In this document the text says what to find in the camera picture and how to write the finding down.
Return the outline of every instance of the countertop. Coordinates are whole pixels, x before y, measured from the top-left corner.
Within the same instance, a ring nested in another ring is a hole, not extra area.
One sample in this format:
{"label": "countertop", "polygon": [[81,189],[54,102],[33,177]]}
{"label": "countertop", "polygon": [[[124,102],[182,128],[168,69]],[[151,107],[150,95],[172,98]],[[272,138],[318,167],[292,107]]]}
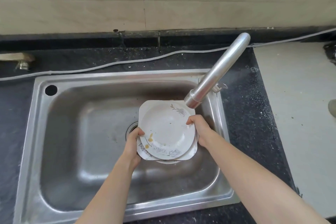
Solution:
{"label": "countertop", "polygon": [[[218,46],[85,48],[29,51],[36,57],[32,72],[73,70],[118,60],[159,56],[176,50],[206,50]],[[115,65],[98,72],[210,68],[222,55],[176,54],[160,60]],[[15,64],[0,63],[0,77],[14,76]],[[271,106],[252,48],[246,49],[221,80],[229,138],[239,150],[266,167],[293,189],[294,183],[279,138]],[[0,223],[11,224],[18,185],[20,162],[34,78],[0,82]],[[254,223],[242,203],[153,218],[137,223]]]}

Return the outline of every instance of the sink basin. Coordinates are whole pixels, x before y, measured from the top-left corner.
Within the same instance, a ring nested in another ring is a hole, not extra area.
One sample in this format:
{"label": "sink basin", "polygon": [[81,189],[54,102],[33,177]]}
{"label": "sink basin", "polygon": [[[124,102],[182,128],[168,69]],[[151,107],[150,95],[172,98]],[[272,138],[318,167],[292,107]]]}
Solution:
{"label": "sink basin", "polygon": [[[74,223],[121,155],[147,100],[183,100],[208,69],[36,78],[14,223]],[[228,141],[220,93],[196,113]],[[190,160],[142,160],[132,175],[124,221],[239,202],[199,146]]]}

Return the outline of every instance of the white cable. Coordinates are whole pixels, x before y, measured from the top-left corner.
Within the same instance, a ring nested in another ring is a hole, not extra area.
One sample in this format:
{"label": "white cable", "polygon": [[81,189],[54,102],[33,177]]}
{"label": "white cable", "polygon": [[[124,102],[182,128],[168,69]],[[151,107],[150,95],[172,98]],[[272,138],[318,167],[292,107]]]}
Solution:
{"label": "white cable", "polygon": [[[270,45],[270,44],[280,44],[280,43],[292,42],[292,41],[297,41],[297,40],[301,40],[301,39],[309,38],[309,37],[312,37],[312,36],[317,36],[317,35],[333,32],[333,31],[336,31],[336,28],[331,28],[331,29],[328,29],[328,30],[324,30],[324,31],[321,31],[321,32],[314,33],[314,34],[300,36],[300,37],[286,39],[286,40],[281,40],[281,41],[274,41],[274,42],[262,43],[262,44],[250,44],[247,47],[259,47],[259,46],[265,46],[265,45]],[[44,72],[37,72],[37,73],[31,73],[31,74],[17,75],[17,76],[12,76],[12,77],[4,77],[4,78],[0,78],[0,82],[1,81],[3,82],[3,81],[22,79],[22,78],[29,78],[29,77],[40,76],[40,75],[84,73],[84,72],[89,72],[89,71],[102,69],[102,68],[105,68],[105,67],[110,67],[110,66],[113,66],[113,65],[130,64],[130,63],[138,63],[138,62],[158,60],[158,59],[162,59],[162,58],[165,58],[165,57],[168,57],[168,56],[171,56],[171,55],[174,55],[174,54],[178,54],[178,53],[208,53],[208,52],[224,51],[227,48],[229,48],[229,47],[222,47],[222,48],[205,50],[205,51],[183,51],[183,50],[182,51],[175,51],[175,52],[170,52],[170,53],[167,53],[167,54],[164,54],[164,55],[161,55],[161,56],[157,56],[157,57],[154,57],[154,58],[116,61],[116,62],[108,63],[108,64],[105,64],[105,65],[86,68],[86,69],[70,70],[70,71],[44,71]]]}

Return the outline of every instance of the stacked plates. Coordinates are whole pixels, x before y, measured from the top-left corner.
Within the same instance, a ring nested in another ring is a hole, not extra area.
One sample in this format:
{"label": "stacked plates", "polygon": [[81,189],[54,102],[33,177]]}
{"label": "stacked plates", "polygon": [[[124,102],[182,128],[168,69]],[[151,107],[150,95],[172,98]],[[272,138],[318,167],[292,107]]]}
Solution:
{"label": "stacked plates", "polygon": [[138,126],[145,132],[137,138],[137,152],[145,160],[174,164],[190,159],[197,151],[195,125],[186,125],[195,110],[183,100],[148,100],[139,108]]}

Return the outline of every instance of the hand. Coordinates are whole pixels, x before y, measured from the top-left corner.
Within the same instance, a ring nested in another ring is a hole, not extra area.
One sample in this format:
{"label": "hand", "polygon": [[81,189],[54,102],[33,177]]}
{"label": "hand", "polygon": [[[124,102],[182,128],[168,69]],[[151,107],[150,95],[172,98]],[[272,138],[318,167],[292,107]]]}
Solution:
{"label": "hand", "polygon": [[207,147],[207,140],[211,133],[214,131],[209,127],[207,122],[204,120],[202,115],[192,115],[188,118],[186,124],[190,125],[191,123],[195,124],[196,130],[199,134],[198,142],[201,146]]}
{"label": "hand", "polygon": [[137,154],[137,137],[145,134],[141,128],[137,127],[127,137],[126,145],[122,156],[130,161],[130,168],[134,169],[139,165],[141,157]]}

